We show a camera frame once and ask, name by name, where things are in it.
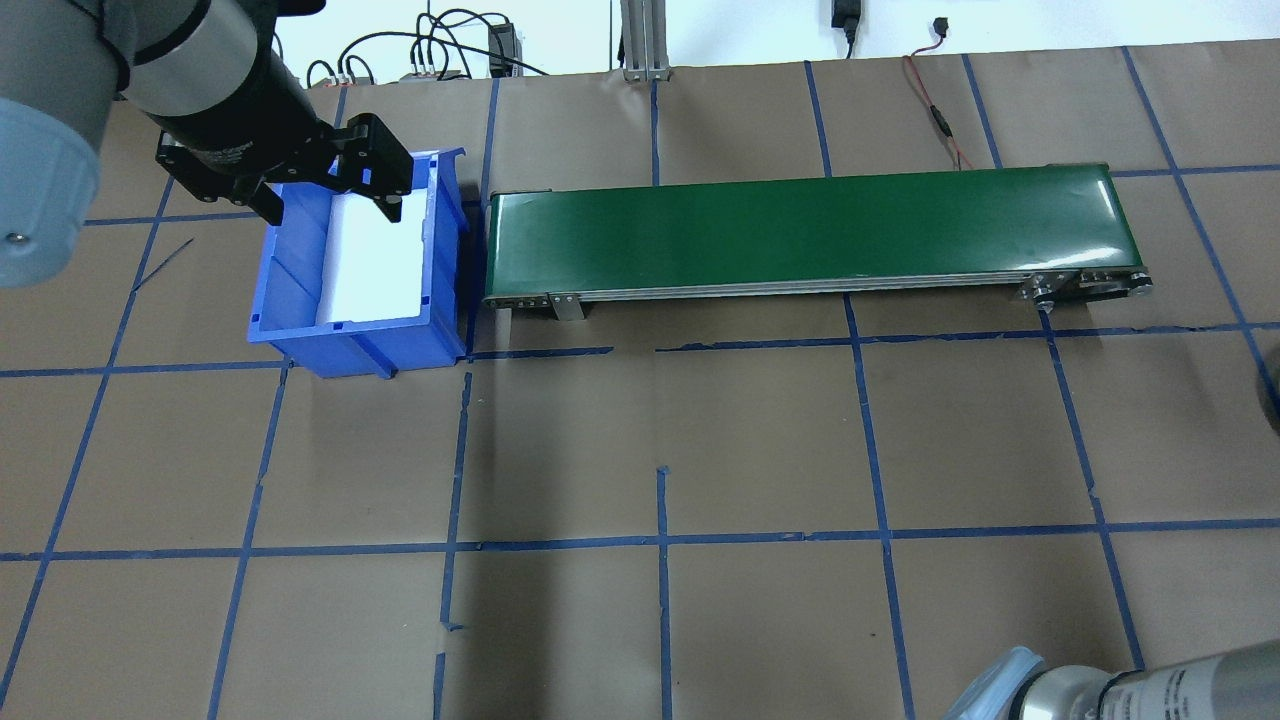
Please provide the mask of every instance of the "power adapter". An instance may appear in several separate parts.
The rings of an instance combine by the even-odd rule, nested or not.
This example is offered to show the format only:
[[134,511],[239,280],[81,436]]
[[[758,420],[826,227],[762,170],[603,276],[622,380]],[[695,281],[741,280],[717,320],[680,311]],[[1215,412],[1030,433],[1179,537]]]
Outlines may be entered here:
[[844,28],[850,51],[858,36],[858,22],[863,19],[863,0],[832,0],[831,27]]

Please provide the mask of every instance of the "black cable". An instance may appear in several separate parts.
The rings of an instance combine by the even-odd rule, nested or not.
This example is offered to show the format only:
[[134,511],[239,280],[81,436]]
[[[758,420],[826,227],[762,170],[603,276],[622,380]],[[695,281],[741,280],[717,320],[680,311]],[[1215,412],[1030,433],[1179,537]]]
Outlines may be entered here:
[[338,74],[338,73],[333,72],[333,65],[330,65],[329,63],[325,63],[324,60],[312,60],[311,64],[307,65],[307,88],[308,90],[311,87],[314,87],[311,85],[311,72],[316,69],[316,65],[323,65],[324,69],[325,69],[325,72],[329,73],[329,77],[335,77]]
[[[426,18],[426,19],[431,20],[431,29],[428,31],[426,37],[435,37],[435,29],[436,28],[442,28],[442,29],[444,29],[444,32],[447,32],[449,35],[449,40],[452,40],[456,46],[462,47],[461,45],[458,45],[458,36],[453,35],[453,29],[452,28],[444,26],[444,23],[440,20],[440,17],[443,17],[443,15],[433,15],[430,13],[421,13],[417,17],[417,20],[413,23],[413,29],[417,31],[419,36],[421,36],[422,35],[422,18]],[[467,77],[475,77],[475,76],[471,74],[471,64],[467,63],[466,54],[458,53],[458,56],[462,58],[462,72],[466,73]],[[426,59],[430,60],[431,64],[435,64],[434,58],[431,58],[431,45],[430,45],[430,42],[426,46]]]
[[428,74],[426,60],[422,59],[424,40],[428,41],[428,45],[430,45],[431,42],[440,44],[440,50],[444,51],[444,65],[440,68],[440,77],[444,77],[444,73],[449,72],[449,46],[444,45],[444,42],[438,37],[419,37],[413,42],[413,45],[410,46],[408,61],[411,65],[413,65],[413,72],[420,74]]
[[[453,15],[453,14],[461,14],[461,15],[465,15],[465,18],[462,20],[456,22],[456,23],[448,23],[448,22],[445,22],[445,19],[449,15]],[[428,36],[426,36],[429,38],[435,37],[435,31],[436,31],[436,28],[439,28],[439,29],[444,29],[445,32],[448,32],[449,33],[449,38],[453,40],[454,42],[457,42],[458,38],[457,38],[456,35],[453,35],[453,32],[452,32],[453,28],[462,27],[462,26],[465,26],[467,23],[471,23],[471,22],[480,22],[480,23],[483,23],[485,26],[485,29],[488,29],[489,36],[498,41],[498,49],[499,49],[499,51],[506,51],[507,50],[507,47],[503,46],[502,37],[498,35],[498,28],[495,28],[493,26],[493,23],[490,23],[489,19],[488,19],[490,17],[494,17],[494,18],[500,18],[502,22],[504,22],[504,23],[511,23],[511,18],[508,18],[504,13],[476,13],[474,10],[467,10],[465,8],[451,8],[451,9],[445,10],[445,12],[440,13],[439,15],[434,15],[433,17],[430,14],[430,10],[428,10],[426,14],[419,15],[417,17],[417,22],[415,23],[415,29],[417,29],[419,33],[422,32],[422,18],[424,17],[426,17],[428,19],[431,20],[431,29],[428,32]],[[419,63],[420,64],[425,64],[425,63],[422,63],[421,46],[417,45],[417,44],[415,44],[415,45],[419,47],[419,50],[417,50]],[[430,45],[428,45],[426,53],[428,53],[428,58],[430,58],[430,55],[431,55],[431,47],[430,47]],[[467,63],[466,55],[460,51],[458,56],[462,58],[462,67],[465,69],[465,74],[467,77],[474,77],[474,74],[471,72],[471,65]],[[448,59],[448,50],[447,49],[445,49],[445,59]]]
[[[352,49],[356,47],[356,45],[360,45],[361,42],[365,42],[367,40],[372,40],[375,37],[413,37],[413,38],[416,38],[416,37],[420,37],[420,36],[416,32],[406,32],[406,31],[399,31],[399,29],[384,29],[384,31],[380,31],[380,32],[371,32],[369,35],[364,35],[364,36],[357,37],[356,40],[351,41],[351,44],[347,45],[347,47],[344,47],[342,50],[342,53],[338,55],[338,59],[339,60],[344,60],[347,58],[347,54],[351,53]],[[489,58],[497,58],[499,60],[506,60],[506,61],[508,61],[508,63],[511,63],[513,65],[520,65],[521,68],[525,68],[526,70],[538,73],[540,76],[550,74],[550,73],[547,73],[544,70],[539,70],[538,68],[530,65],[529,63],[517,60],[515,58],[508,58],[506,55],[499,55],[498,53],[489,53],[488,50],[481,50],[479,47],[472,47],[470,45],[461,45],[461,44],[457,44],[457,42],[449,42],[448,40],[440,40],[439,37],[435,38],[435,42],[443,42],[444,45],[449,45],[449,46],[457,47],[460,50],[470,50],[472,53],[479,53],[479,54],[486,55]]]
[[369,63],[366,63],[364,58],[360,55],[347,55],[347,76],[351,78],[352,83],[356,82],[356,72],[351,69],[352,60],[360,60],[360,64],[365,65],[365,72],[369,74],[369,85],[378,85],[378,81],[374,79],[374,69],[369,67]]

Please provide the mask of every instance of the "red wire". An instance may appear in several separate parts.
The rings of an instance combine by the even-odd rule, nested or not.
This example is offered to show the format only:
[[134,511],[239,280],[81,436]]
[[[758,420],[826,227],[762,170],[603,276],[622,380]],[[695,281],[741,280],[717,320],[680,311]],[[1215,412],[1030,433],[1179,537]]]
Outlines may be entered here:
[[[910,55],[902,55],[902,60],[906,61],[906,67],[910,68],[911,69],[911,74],[915,76],[916,85],[920,86],[920,95],[924,96],[924,104],[925,104],[925,106],[929,106],[929,108],[933,106],[933,99],[929,97],[929,91],[928,91],[928,88],[924,87],[924,78],[920,77],[920,70],[916,69],[915,60],[913,60],[911,58],[914,58],[919,53],[927,53],[929,50],[937,50],[938,46],[942,45],[943,40],[946,40],[946,38],[940,37],[937,42],[934,42],[933,45],[929,45],[928,47],[920,47],[920,49],[915,50],[914,53],[911,53]],[[959,155],[960,159],[964,160],[964,164],[969,165],[970,170],[974,169],[973,163],[969,161],[969,156],[964,154],[964,150],[960,150],[960,143],[956,142],[956,138],[955,137],[948,137],[947,141],[951,143],[951,147],[955,147],[956,155]]]

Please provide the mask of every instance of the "cable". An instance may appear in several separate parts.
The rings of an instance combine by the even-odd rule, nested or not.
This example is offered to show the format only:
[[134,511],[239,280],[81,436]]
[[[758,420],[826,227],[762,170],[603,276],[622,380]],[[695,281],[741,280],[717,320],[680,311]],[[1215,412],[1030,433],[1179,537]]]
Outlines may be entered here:
[[[453,29],[449,28],[448,26],[445,26],[442,22],[443,17],[444,15],[433,15],[430,13],[421,13],[421,14],[417,15],[417,20],[413,23],[413,29],[417,32],[419,37],[422,37],[422,18],[426,18],[426,19],[431,20],[431,29],[428,31],[426,37],[435,38],[435,29],[436,28],[442,28],[442,29],[444,29],[444,32],[447,32],[449,35],[449,40],[453,41],[453,45],[461,47],[461,45],[458,45],[458,36],[453,35]],[[445,50],[444,53],[445,53],[445,56],[448,56],[448,50]],[[467,63],[466,54],[463,54],[463,53],[460,51],[458,53],[458,58],[462,59],[462,72],[466,73],[467,77],[475,77],[475,76],[471,74],[471,64]],[[431,44],[430,44],[430,41],[428,41],[428,45],[426,45],[426,59],[430,60],[433,65],[435,64],[435,60],[431,58]]]
[[333,72],[333,65],[330,65],[329,63],[325,63],[324,60],[312,60],[311,64],[307,65],[307,90],[315,87],[311,83],[311,72],[316,69],[316,65],[324,67],[325,72],[329,73],[330,78],[335,77],[338,74],[338,73]]
[[[344,60],[344,59],[347,58],[347,54],[348,54],[348,53],[351,53],[351,50],[352,50],[353,47],[356,47],[356,46],[357,46],[357,45],[360,45],[361,42],[365,42],[365,41],[369,41],[369,40],[372,40],[372,38],[375,38],[375,37],[413,37],[413,38],[417,38],[417,37],[420,37],[420,36],[419,36],[419,35],[417,35],[416,32],[404,32],[404,31],[399,31],[399,29],[384,29],[384,31],[380,31],[380,32],[371,32],[371,33],[369,33],[369,35],[364,35],[364,36],[361,36],[361,37],[357,37],[356,40],[351,41],[351,44],[349,44],[349,45],[347,45],[347,46],[346,46],[346,47],[344,47],[344,49],[342,50],[342,53],[340,53],[340,54],[338,55],[338,59],[339,59],[339,60]],[[521,60],[517,60],[517,59],[515,59],[515,58],[508,58],[508,56],[506,56],[506,55],[499,55],[498,53],[489,53],[488,50],[481,50],[481,49],[479,49],[479,47],[472,47],[472,46],[470,46],[470,45],[461,45],[461,44],[458,44],[458,42],[449,42],[448,40],[440,40],[439,37],[436,37],[436,38],[435,38],[435,42],[442,42],[442,44],[444,44],[444,45],[449,45],[449,46],[452,46],[452,47],[457,47],[457,49],[460,49],[460,50],[470,50],[470,51],[472,51],[472,53],[479,53],[479,54],[481,54],[481,55],[486,55],[486,56],[489,56],[489,58],[497,58],[497,59],[499,59],[499,60],[506,60],[506,61],[508,61],[508,63],[511,63],[511,64],[513,64],[513,65],[520,65],[521,68],[525,68],[526,70],[530,70],[530,72],[534,72],[534,73],[538,73],[538,74],[540,74],[540,76],[545,76],[545,74],[549,74],[549,73],[547,73],[547,72],[544,72],[544,70],[539,70],[538,68],[535,68],[535,67],[530,65],[529,63],[525,63],[525,61],[521,61]]]
[[[452,23],[452,24],[447,23],[445,18],[448,18],[449,15],[453,15],[453,14],[465,15],[465,19],[462,19],[460,22],[456,22],[456,23]],[[435,37],[436,28],[440,28],[440,29],[444,29],[444,32],[449,33],[449,38],[451,40],[453,40],[454,42],[457,42],[458,38],[457,38],[456,35],[453,35],[453,28],[462,27],[462,26],[465,26],[467,23],[471,23],[471,22],[480,22],[480,23],[483,23],[485,26],[485,29],[488,29],[488,36],[493,37],[494,40],[498,41],[498,50],[499,51],[506,51],[507,50],[507,47],[503,47],[502,37],[498,35],[498,28],[493,27],[493,23],[490,23],[489,19],[488,19],[490,17],[502,18],[502,22],[511,23],[511,18],[508,18],[503,13],[476,13],[474,10],[467,10],[465,8],[451,8],[451,9],[445,10],[445,12],[440,13],[439,15],[434,15],[433,17],[433,15],[430,15],[430,12],[428,12],[425,15],[419,15],[417,17],[417,22],[415,24],[415,29],[417,29],[417,32],[420,35],[422,32],[422,18],[424,17],[426,17],[428,19],[431,20],[431,29],[428,33],[428,37]],[[428,55],[430,55],[430,53],[431,53],[430,45],[428,46],[426,51],[428,51]],[[467,63],[466,55],[460,51],[458,56],[462,58],[462,67],[466,70],[466,76],[468,78],[474,77],[474,74],[471,73],[471,65]]]
[[902,55],[902,61],[906,63],[908,69],[910,69],[911,74],[915,76],[915,83],[920,87],[920,95],[924,99],[924,104],[929,109],[929,114],[933,117],[933,124],[937,126],[938,132],[942,133],[945,141],[948,145],[951,145],[951,147],[954,147],[956,151],[956,170],[964,169],[960,165],[961,160],[964,161],[965,165],[969,165],[969,169],[972,170],[974,169],[973,163],[969,161],[969,156],[964,154],[964,150],[960,150],[960,143],[956,142],[955,135],[951,132],[951,126],[947,123],[947,119],[942,117],[942,110],[938,110],[938,106],[933,104],[933,99],[929,97],[928,88],[924,87],[924,78],[920,77],[920,70],[915,67],[914,58],[918,54],[928,53],[929,50],[937,50],[942,45],[942,41],[947,38],[947,19],[936,18],[933,20],[933,32],[938,33],[937,42],[934,42],[933,45],[928,45],[925,47],[919,47],[910,55]]
[[[430,46],[431,42],[438,42],[440,45],[440,50],[444,51],[444,65],[440,68],[440,77],[444,77],[444,73],[449,72],[449,46],[444,45],[444,41],[442,41],[438,37],[419,37],[417,41],[415,41],[413,45],[410,46],[410,49],[408,49],[408,61],[410,61],[411,65],[413,65],[413,73],[415,74],[424,74],[424,76],[428,74],[426,60],[422,59],[422,45],[421,45],[421,42],[424,40],[428,41],[429,46]],[[435,68],[434,67],[431,67],[430,70],[431,70],[431,74],[435,74]]]
[[378,81],[374,79],[374,69],[369,67],[369,63],[364,58],[360,55],[347,55],[347,77],[351,78],[352,83],[356,82],[356,72],[351,69],[352,60],[360,60],[360,64],[365,65],[365,73],[369,74],[369,85],[378,85]]

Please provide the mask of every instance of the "metal bracket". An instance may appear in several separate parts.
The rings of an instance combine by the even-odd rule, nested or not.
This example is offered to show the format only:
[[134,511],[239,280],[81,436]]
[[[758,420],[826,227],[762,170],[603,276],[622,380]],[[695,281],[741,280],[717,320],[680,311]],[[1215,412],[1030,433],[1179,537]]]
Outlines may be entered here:
[[545,310],[550,307],[557,320],[585,320],[586,307],[576,292],[548,292],[526,297],[492,297],[485,300],[490,310]]
[[1044,270],[1023,281],[1016,299],[1029,300],[1038,310],[1050,313],[1059,302],[1149,295],[1152,288],[1146,268]]
[[668,79],[667,0],[621,0],[622,77],[627,82]]
[[557,320],[585,320],[586,311],[582,309],[582,302],[577,295],[572,292],[549,293],[548,297],[552,300],[552,310],[556,311]]

